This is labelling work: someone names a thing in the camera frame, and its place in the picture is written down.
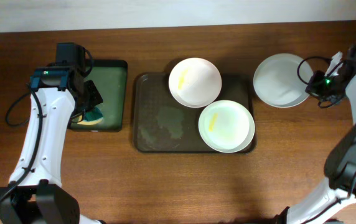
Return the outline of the white plate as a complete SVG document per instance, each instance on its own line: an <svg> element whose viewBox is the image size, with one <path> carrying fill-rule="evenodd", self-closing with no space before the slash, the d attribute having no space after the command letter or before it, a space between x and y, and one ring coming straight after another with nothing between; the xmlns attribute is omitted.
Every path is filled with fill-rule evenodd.
<svg viewBox="0 0 356 224"><path fill-rule="evenodd" d="M255 121L250 111L231 100L209 104L200 114L199 134L204 143L222 153L236 153L255 137Z"/></svg>
<svg viewBox="0 0 356 224"><path fill-rule="evenodd" d="M187 58L171 70L168 87L178 103L189 108L202 108L217 99L222 89L222 76L208 60Z"/></svg>

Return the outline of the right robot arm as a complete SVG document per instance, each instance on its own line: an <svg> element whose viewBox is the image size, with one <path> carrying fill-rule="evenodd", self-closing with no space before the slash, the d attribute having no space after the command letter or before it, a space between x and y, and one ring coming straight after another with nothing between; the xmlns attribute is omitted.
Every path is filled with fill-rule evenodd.
<svg viewBox="0 0 356 224"><path fill-rule="evenodd" d="M332 217L356 203L356 44L346 58L325 59L330 67L320 70L305 82L306 93L329 108L344 98L350 101L353 127L328 155L324 179L302 202L286 207L272 223L333 223Z"/></svg>

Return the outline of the pale grey plate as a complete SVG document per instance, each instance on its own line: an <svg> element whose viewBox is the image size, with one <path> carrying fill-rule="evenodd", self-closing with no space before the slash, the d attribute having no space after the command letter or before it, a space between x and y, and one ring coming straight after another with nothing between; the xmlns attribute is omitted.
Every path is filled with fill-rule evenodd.
<svg viewBox="0 0 356 224"><path fill-rule="evenodd" d="M301 57L276 54L262 61L253 77L253 88L264 103L277 108L297 106L309 94L305 92L313 71Z"/></svg>

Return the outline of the white top plate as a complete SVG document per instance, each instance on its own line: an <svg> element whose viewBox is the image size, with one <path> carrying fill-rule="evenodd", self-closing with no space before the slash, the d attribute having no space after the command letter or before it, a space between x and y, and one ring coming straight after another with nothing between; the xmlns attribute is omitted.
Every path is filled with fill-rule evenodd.
<svg viewBox="0 0 356 224"><path fill-rule="evenodd" d="M178 103L189 108L202 108L217 99L222 89L222 76L208 60L187 58L171 70L168 87Z"/></svg>

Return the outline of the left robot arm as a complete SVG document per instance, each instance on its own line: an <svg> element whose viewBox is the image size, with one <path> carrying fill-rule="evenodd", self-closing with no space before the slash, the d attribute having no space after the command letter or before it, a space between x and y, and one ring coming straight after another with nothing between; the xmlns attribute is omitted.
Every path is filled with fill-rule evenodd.
<svg viewBox="0 0 356 224"><path fill-rule="evenodd" d="M55 61L30 77L30 118L19 161L8 185L0 187L3 223L95 223L81 214L77 200L62 188L65 134L72 121L102 103L85 78L93 68L89 51L59 43Z"/></svg>

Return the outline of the green and yellow sponge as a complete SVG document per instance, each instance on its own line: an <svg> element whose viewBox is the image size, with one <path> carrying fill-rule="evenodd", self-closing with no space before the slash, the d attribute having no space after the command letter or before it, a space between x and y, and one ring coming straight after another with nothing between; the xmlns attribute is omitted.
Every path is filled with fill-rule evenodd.
<svg viewBox="0 0 356 224"><path fill-rule="evenodd" d="M95 107L92 110L87 111L78 123L85 126L92 126L102 122L103 120L104 117L101 110Z"/></svg>

